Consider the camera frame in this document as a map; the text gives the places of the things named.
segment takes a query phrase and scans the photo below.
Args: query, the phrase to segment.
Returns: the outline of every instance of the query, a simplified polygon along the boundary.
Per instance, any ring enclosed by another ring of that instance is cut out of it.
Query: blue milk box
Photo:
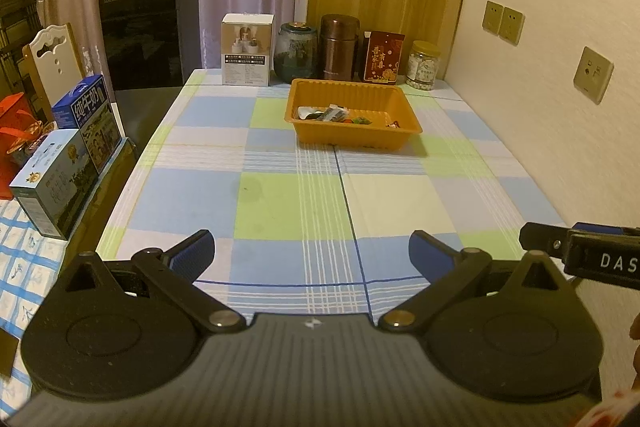
[[[38,232],[69,239],[98,179],[78,129],[50,133],[9,187]]]
[[[60,129],[79,129],[98,172],[120,143],[120,131],[101,74],[88,76],[53,106]]]

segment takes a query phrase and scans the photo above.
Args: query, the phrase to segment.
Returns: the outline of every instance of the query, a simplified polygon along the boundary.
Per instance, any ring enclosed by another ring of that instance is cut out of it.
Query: table
[[[132,142],[124,139],[87,196],[69,241],[42,237],[16,200],[0,200],[2,329],[21,339],[63,264],[76,253],[95,248],[134,165]],[[29,398],[30,392],[31,380],[18,346],[11,379],[0,379],[0,416],[14,413]]]
[[[222,86],[193,73],[142,153],[98,245],[104,259],[169,248],[199,229],[216,256],[196,285],[243,313],[364,312],[428,285],[408,258],[423,229],[519,259],[526,221],[561,218],[444,82],[403,86],[423,127],[397,152],[298,144],[289,86]]]

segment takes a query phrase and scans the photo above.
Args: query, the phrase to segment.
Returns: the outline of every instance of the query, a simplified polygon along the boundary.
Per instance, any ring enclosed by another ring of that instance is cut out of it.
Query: round black disc
[[[121,399],[159,387],[186,366],[197,335],[182,312],[124,293],[83,293],[60,296],[55,312],[23,337],[24,363],[38,388]]]
[[[579,314],[565,316],[548,304],[500,295],[455,304],[430,326],[429,356],[449,378],[493,399],[577,393],[597,372],[601,344]]]

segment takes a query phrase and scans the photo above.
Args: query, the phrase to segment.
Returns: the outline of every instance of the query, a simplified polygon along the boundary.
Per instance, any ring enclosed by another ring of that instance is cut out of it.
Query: brown thermos
[[[360,21],[329,14],[320,24],[319,75],[327,80],[353,80],[358,54]]]

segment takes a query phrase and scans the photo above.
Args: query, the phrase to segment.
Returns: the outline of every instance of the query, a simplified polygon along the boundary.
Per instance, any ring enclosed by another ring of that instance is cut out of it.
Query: electrical outlet
[[[502,12],[502,21],[500,22],[500,35],[504,40],[509,41],[514,46],[520,42],[522,27],[524,26],[524,15],[516,12],[511,8],[505,7]]]
[[[484,19],[482,20],[482,28],[491,32],[494,35],[500,31],[500,21],[502,20],[502,10],[504,7],[501,4],[487,1],[486,8],[484,9]]]
[[[594,103],[600,103],[609,86],[611,73],[613,62],[585,46],[575,72],[574,86]]]

